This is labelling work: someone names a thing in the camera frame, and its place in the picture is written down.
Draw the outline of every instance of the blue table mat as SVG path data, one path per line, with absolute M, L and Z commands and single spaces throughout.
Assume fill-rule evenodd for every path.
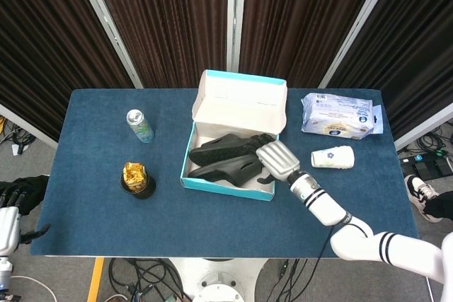
M 303 169 L 340 205 L 375 233 L 418 237 L 390 126 L 362 140 L 301 132 L 307 93 L 372 99 L 367 89 L 289 89 L 281 140 Z M 185 189 L 179 173 L 192 126 L 196 89 L 86 89 L 73 92 L 55 155 L 34 255 L 118 257 L 317 257 L 329 229 L 279 182 L 271 202 Z M 144 112 L 156 138 L 141 143 L 126 123 L 132 108 Z M 355 166 L 315 169 L 312 151 L 349 145 Z M 146 200 L 120 186 L 126 161 L 143 163 L 156 180 Z M 330 246 L 324 257 L 335 257 Z

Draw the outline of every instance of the drink can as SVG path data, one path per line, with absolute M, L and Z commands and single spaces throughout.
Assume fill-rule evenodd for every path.
M 154 131 L 149 126 L 142 111 L 136 109 L 130 110 L 127 113 L 126 120 L 140 141 L 149 143 L 154 139 Z

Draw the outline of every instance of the gray carpet floor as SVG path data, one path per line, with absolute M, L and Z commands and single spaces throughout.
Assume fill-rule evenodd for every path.
M 442 126 L 445 136 L 452 133 L 452 127 Z M 22 156 L 12 156 L 11 144 L 0 145 L 0 178 L 14 180 L 19 177 L 50 173 L 55 150 L 41 141 L 36 141 Z M 453 176 L 430 181 L 438 192 L 453 190 Z M 22 229 L 33 229 L 37 223 L 40 208 L 36 208 L 29 216 L 22 218 Z M 420 237 L 423 240 L 440 246 L 444 236 L 453 231 L 453 222 L 444 220 L 440 223 L 428 223 L 413 210 Z M 39 279 L 48 285 L 57 295 L 59 302 L 86 301 L 91 281 L 94 260 L 91 258 L 74 257 L 33 257 L 29 255 L 29 245 L 22 245 L 10 257 L 14 264 L 15 275 L 25 275 Z M 315 259 L 308 262 L 301 281 L 295 291 L 299 291 L 313 267 Z M 277 281 L 282 260 L 269 260 L 260 273 L 256 285 L 256 301 L 264 302 Z M 105 261 L 103 277 L 98 295 L 102 302 L 114 292 L 110 287 L 107 275 L 108 259 Z M 134 272 L 119 261 L 115 273 L 125 281 L 134 280 Z M 432 282 L 435 301 L 439 301 L 442 285 Z M 281 289 L 279 284 L 275 292 Z M 23 296 L 23 302 L 47 302 L 52 298 L 45 289 L 35 283 L 14 279 L 11 290 Z M 170 294 L 162 289 L 163 295 Z M 146 296 L 145 301 L 159 301 L 154 292 Z M 428 289 L 423 277 L 401 269 L 376 262 L 346 262 L 338 259 L 321 260 L 316 274 L 300 301 L 430 301 Z

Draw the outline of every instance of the dark brown curtain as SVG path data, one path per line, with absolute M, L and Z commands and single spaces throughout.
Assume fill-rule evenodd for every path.
M 146 87 L 196 87 L 226 68 L 227 0 L 105 0 Z
M 317 87 L 365 0 L 245 0 L 239 70 Z
M 453 0 L 379 0 L 329 88 L 382 91 L 394 138 L 453 102 Z
M 75 88 L 132 87 L 88 0 L 0 0 L 0 103 L 58 140 Z

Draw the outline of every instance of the open shoe box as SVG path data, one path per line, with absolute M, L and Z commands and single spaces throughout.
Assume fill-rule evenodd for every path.
M 226 180 L 208 182 L 187 177 L 190 171 L 199 168 L 188 158 L 188 154 L 203 143 L 228 133 L 251 137 L 267 132 L 278 139 L 278 134 L 286 125 L 286 97 L 284 79 L 205 70 L 192 108 L 192 132 L 180 174 L 183 186 L 270 201 L 274 197 L 275 182 L 267 185 L 257 182 L 258 178 L 269 176 L 265 168 L 242 187 L 235 187 Z

